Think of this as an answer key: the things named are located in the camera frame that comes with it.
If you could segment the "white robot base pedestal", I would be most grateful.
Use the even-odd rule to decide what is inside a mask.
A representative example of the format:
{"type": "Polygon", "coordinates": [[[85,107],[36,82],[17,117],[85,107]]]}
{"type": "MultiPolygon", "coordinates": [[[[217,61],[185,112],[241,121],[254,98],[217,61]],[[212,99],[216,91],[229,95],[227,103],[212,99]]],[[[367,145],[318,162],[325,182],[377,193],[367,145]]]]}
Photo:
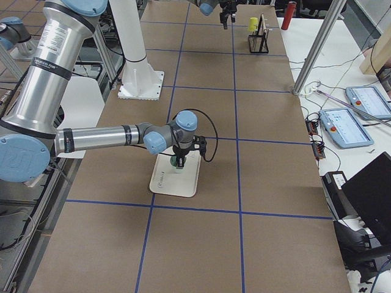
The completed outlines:
{"type": "Polygon", "coordinates": [[[147,60],[136,1],[113,0],[109,3],[125,56],[119,98],[158,100],[164,72],[155,71],[147,60]]]}

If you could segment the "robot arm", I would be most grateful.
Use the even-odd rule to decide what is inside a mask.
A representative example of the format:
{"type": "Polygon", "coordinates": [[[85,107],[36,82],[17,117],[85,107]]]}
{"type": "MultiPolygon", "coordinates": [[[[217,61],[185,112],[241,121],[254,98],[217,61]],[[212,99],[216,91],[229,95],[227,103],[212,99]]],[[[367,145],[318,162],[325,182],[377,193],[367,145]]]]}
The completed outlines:
{"type": "Polygon", "coordinates": [[[53,156],[98,148],[134,146],[151,154],[171,149],[176,168],[196,149],[197,116],[183,110],[164,126],[151,123],[106,128],[85,127],[92,111],[85,90],[71,85],[72,69],[85,39],[92,36],[100,11],[82,12],[68,1],[47,1],[47,22],[23,88],[1,118],[1,179],[23,183],[38,177],[53,156]]]}
{"type": "Polygon", "coordinates": [[[218,0],[190,0],[191,4],[199,8],[201,13],[205,16],[210,15],[214,9],[219,6],[221,12],[219,13],[219,21],[226,30],[228,28],[227,21],[230,18],[232,23],[236,22],[237,1],[218,1],[218,0]]]}

